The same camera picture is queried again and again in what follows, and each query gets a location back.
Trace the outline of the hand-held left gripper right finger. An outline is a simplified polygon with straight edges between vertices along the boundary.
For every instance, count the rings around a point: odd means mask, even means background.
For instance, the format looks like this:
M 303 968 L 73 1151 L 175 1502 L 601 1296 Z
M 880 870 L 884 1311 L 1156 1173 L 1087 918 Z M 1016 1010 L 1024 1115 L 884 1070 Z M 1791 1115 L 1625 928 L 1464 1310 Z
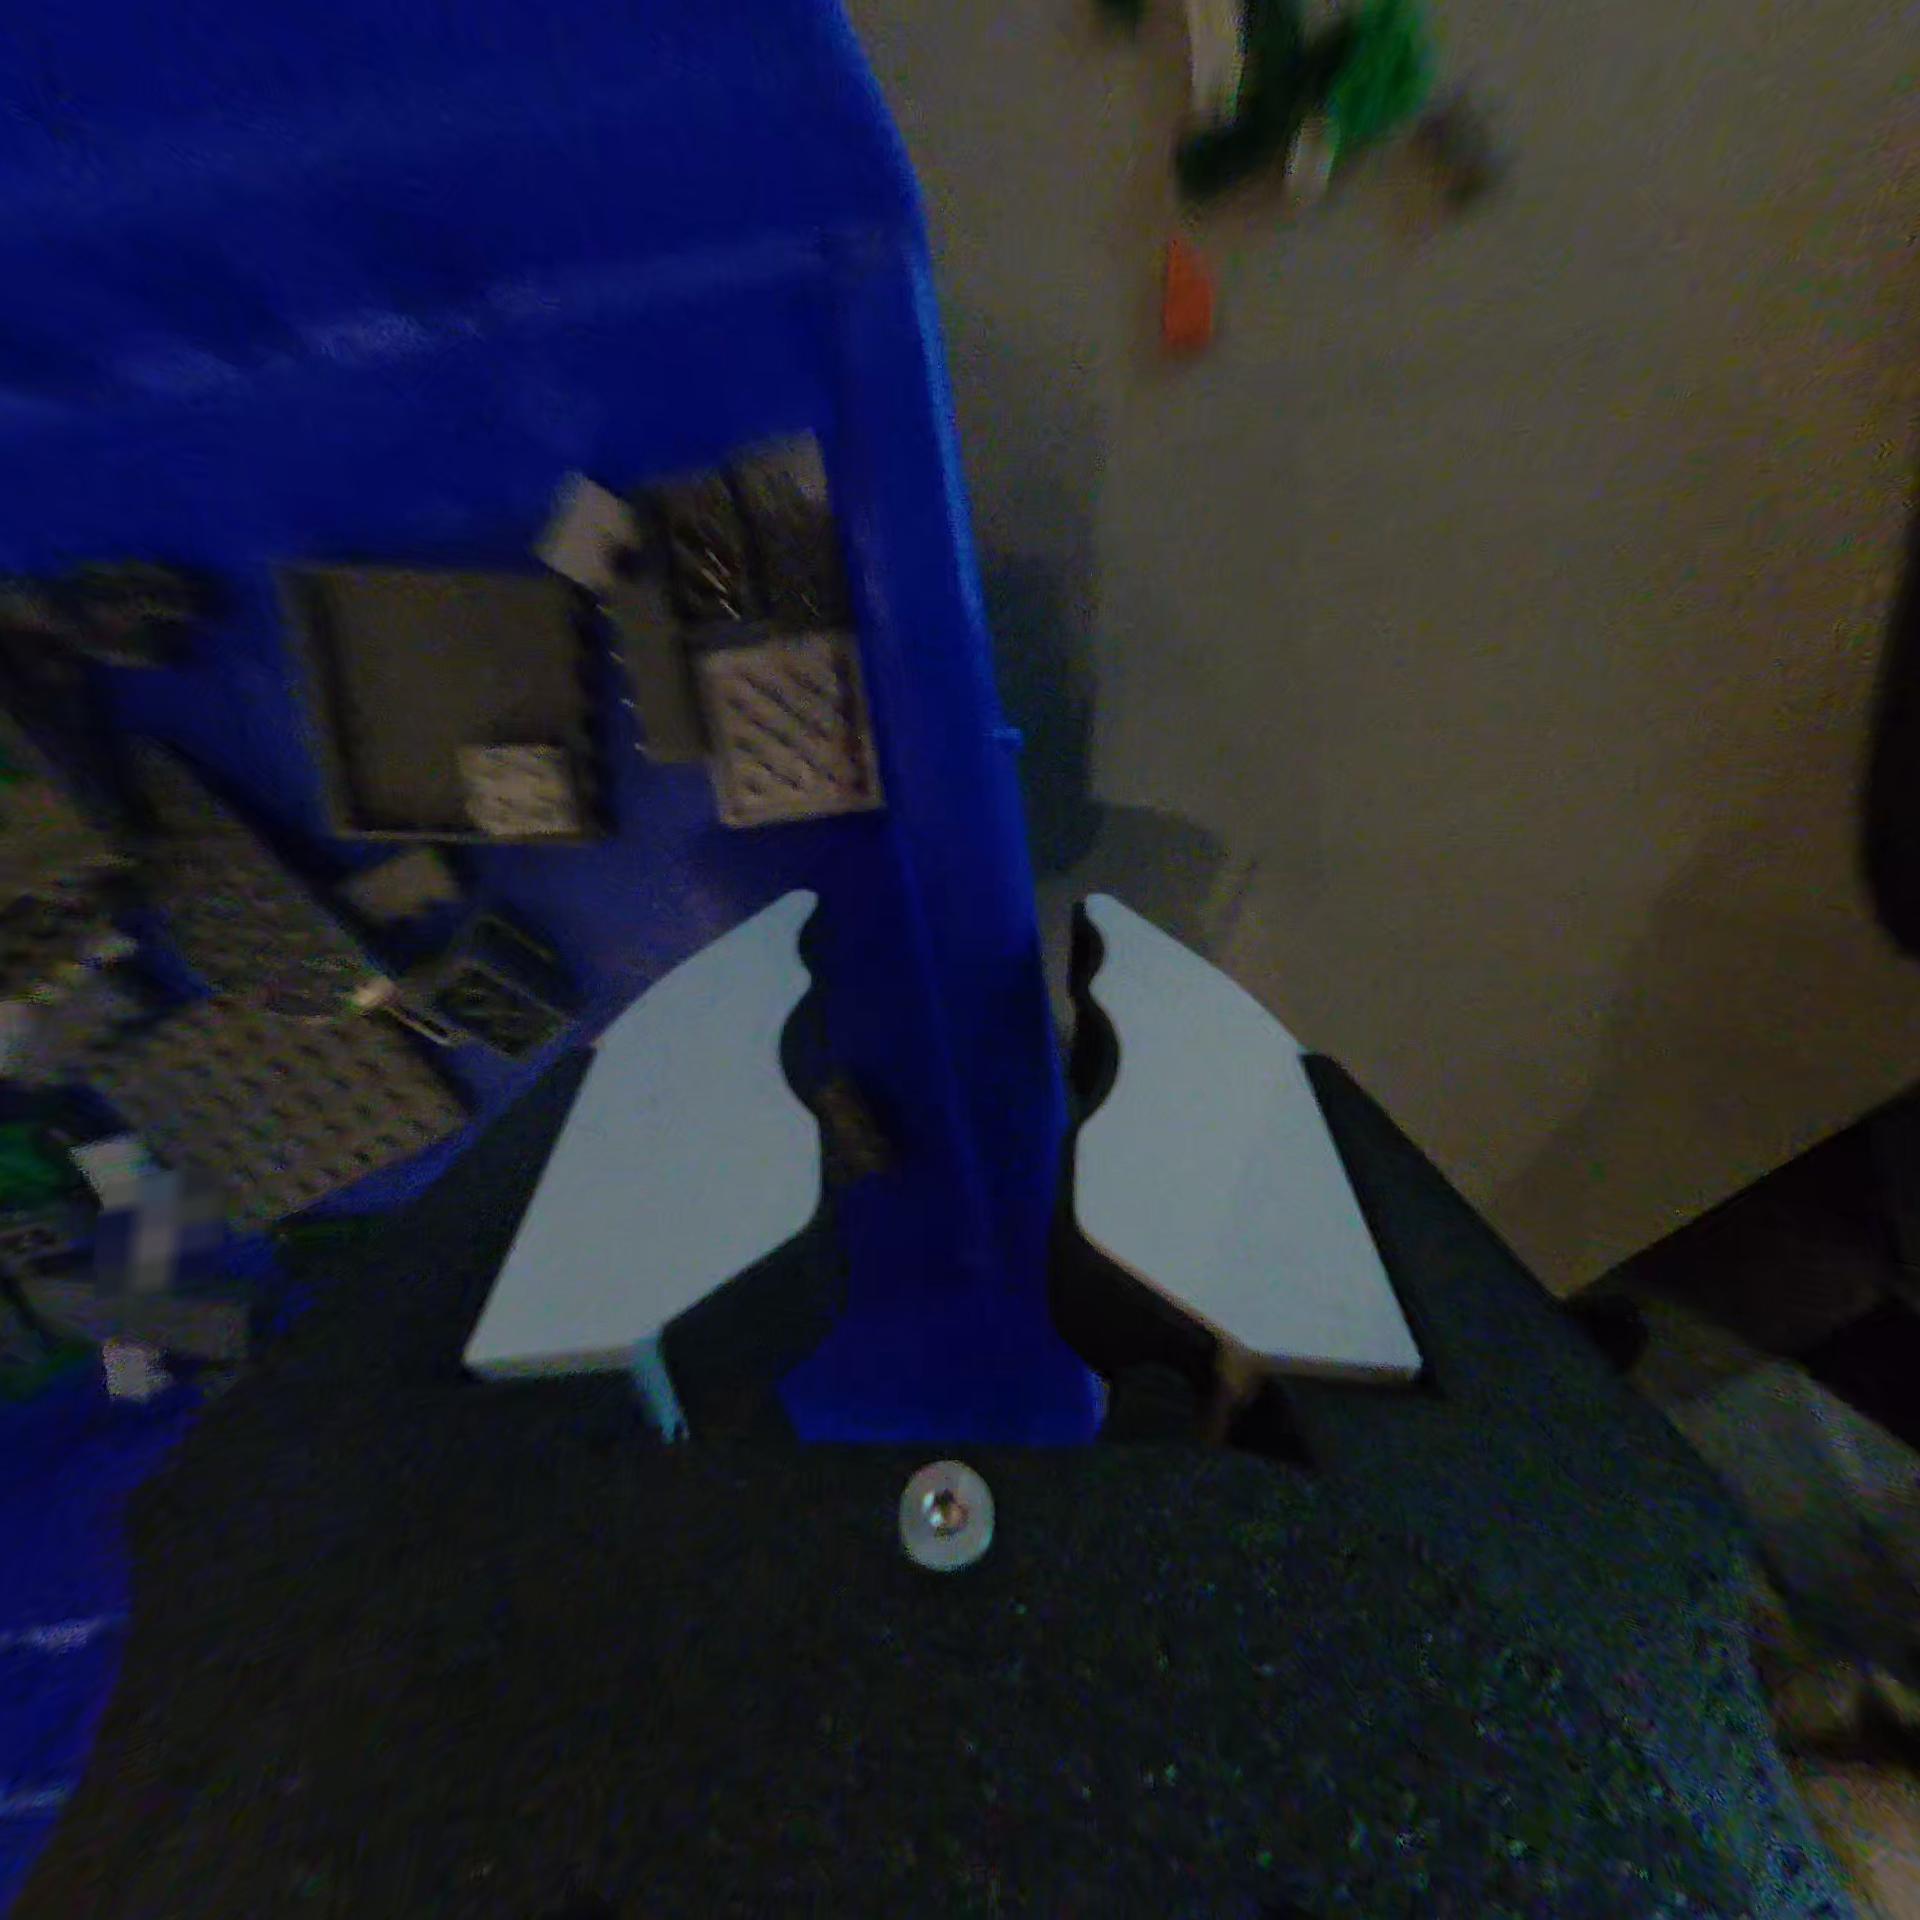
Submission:
M 1260 998 L 1115 895 L 1072 910 L 1059 1330 L 1118 1387 L 1406 1387 L 1424 1354 L 1310 1073 Z

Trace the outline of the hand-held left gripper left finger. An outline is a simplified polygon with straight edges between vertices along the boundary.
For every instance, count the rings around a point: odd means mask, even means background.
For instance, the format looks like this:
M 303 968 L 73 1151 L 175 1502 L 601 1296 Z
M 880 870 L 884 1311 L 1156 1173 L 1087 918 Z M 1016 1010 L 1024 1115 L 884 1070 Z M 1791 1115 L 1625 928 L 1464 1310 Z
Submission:
M 481 1379 L 616 1373 L 664 1441 L 687 1414 L 664 1328 L 793 1241 L 822 1129 L 781 1065 L 821 898 L 767 903 L 647 987 L 590 1049 L 463 1346 Z

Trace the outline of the blue plastic bin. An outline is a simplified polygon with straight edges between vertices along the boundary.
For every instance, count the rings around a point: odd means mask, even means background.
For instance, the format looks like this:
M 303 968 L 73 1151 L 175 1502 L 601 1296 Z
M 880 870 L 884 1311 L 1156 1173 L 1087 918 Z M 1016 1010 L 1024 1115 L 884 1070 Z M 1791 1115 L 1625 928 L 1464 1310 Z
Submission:
M 884 809 L 729 832 L 697 775 L 613 773 L 591 631 L 606 837 L 329 830 L 280 565 L 535 570 L 567 472 L 801 431 Z M 83 706 L 78 763 L 4 701 L 4 834 L 68 880 L 4 903 L 4 1130 L 61 1161 L 4 1233 L 165 1232 L 271 1318 L 220 1394 L 192 1359 L 121 1398 L 56 1337 L 4 1394 L 12 1914 L 1065 1914 L 1109 1741 L 1039 1662 L 1096 1465 L 1049 1314 L 1065 1082 L 921 195 L 843 8 L 4 3 L 4 576 L 110 559 L 223 610 Z M 465 1126 L 235 1229 L 73 1073 L 216 995 L 150 898 L 140 737 L 392 995 L 491 912 L 575 1024 L 503 1062 L 391 995 Z M 591 1045 L 795 889 L 784 1072 L 855 1079 L 893 1170 L 664 1328 L 681 1441 L 616 1373 L 470 1376 Z

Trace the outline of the green black brick cluster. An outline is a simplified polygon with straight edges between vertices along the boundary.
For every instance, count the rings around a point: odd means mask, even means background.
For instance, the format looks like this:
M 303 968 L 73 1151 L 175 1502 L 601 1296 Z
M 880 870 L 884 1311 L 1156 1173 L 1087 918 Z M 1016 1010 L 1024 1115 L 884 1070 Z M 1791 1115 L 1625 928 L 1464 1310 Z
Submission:
M 1505 152 L 1481 102 L 1443 88 L 1416 1 L 1181 1 L 1183 120 L 1172 190 L 1189 208 L 1270 184 L 1320 203 L 1375 161 L 1398 161 L 1443 209 L 1483 203 Z

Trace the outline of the grey desk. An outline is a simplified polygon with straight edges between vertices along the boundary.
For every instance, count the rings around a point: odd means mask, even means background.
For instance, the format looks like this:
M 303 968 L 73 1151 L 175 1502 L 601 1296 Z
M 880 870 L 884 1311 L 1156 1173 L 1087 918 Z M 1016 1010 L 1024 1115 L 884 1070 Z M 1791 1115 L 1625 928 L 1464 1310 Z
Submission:
M 1495 133 L 1191 234 L 1174 7 L 852 3 L 927 206 L 1052 889 L 1181 928 L 1561 1289 L 1915 1079 L 1857 786 L 1915 3 L 1433 3 Z

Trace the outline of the small dark grey brick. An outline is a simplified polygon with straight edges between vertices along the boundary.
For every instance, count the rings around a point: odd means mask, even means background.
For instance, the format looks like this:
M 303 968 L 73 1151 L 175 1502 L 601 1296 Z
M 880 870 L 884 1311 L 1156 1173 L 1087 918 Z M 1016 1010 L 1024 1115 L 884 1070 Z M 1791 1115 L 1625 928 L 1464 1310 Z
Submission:
M 884 1177 L 895 1146 L 855 1079 L 837 1072 L 814 1088 L 811 1107 L 822 1139 L 822 1174 L 829 1187 Z

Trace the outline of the dark grey short brick plate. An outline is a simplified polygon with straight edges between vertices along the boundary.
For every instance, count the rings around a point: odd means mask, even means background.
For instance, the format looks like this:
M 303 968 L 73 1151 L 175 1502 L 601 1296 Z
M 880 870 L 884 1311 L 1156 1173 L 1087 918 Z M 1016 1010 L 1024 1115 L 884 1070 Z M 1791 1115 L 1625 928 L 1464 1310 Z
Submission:
M 408 971 L 391 1015 L 441 1049 L 480 1047 L 516 1065 L 549 1049 L 583 1010 L 561 959 L 516 918 L 478 914 Z

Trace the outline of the dark grey rectangular brick plate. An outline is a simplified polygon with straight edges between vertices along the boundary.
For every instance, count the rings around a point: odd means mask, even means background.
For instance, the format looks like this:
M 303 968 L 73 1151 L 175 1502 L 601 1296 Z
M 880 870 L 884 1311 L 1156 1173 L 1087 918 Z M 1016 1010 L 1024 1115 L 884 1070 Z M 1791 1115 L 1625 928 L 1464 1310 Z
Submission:
M 196 998 L 79 1047 L 73 1073 L 168 1168 L 264 1232 L 456 1136 L 455 1086 L 385 1015 L 309 1022 Z

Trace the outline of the light grey square brick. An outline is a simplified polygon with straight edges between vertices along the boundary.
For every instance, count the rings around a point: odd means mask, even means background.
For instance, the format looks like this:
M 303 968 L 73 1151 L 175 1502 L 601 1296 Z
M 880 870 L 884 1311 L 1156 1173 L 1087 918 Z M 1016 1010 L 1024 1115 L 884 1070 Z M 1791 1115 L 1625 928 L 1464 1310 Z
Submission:
M 588 806 L 568 749 L 549 742 L 463 742 L 455 773 L 468 830 L 488 840 L 568 840 Z

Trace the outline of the dark grey wedge brick plate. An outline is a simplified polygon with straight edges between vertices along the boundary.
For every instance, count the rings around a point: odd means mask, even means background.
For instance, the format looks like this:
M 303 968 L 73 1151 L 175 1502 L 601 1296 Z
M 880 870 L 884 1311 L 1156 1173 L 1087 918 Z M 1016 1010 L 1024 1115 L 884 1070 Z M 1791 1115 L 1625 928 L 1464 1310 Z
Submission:
M 140 737 L 147 880 L 180 958 L 221 995 L 285 1022 L 383 1008 L 392 979 L 334 905 L 172 746 Z

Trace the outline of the dark grey square panel brick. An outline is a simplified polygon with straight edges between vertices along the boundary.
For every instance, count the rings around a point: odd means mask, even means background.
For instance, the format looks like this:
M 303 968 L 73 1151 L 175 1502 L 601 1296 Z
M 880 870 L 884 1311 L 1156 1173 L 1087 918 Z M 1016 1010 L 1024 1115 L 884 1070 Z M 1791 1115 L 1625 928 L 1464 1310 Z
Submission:
M 596 641 L 561 578 L 289 561 L 277 569 L 275 586 L 336 837 L 527 847 L 588 845 L 607 834 Z M 455 763 L 463 742 L 565 746 L 588 832 L 525 842 L 472 834 Z

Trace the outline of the dark grey small brick plate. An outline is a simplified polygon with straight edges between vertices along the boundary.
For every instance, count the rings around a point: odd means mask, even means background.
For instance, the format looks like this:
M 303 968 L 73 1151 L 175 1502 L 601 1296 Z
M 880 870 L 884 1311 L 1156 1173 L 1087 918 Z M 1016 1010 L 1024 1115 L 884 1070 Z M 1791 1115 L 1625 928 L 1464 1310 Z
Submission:
M 676 622 L 733 626 L 756 610 L 747 526 L 727 471 L 667 477 L 633 495 Z
M 763 611 L 787 629 L 848 622 L 848 578 L 825 454 L 808 431 L 742 449 L 729 467 Z

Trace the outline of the dark box brick green print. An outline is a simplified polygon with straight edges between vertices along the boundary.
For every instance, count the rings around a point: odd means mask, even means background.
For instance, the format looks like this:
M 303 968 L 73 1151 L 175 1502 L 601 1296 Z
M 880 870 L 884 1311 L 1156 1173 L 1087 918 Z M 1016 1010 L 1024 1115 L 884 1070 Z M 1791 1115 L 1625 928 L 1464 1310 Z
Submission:
M 3 578 L 3 689 L 12 706 L 102 699 L 116 675 L 179 665 L 223 610 L 221 586 L 192 566 L 83 561 Z

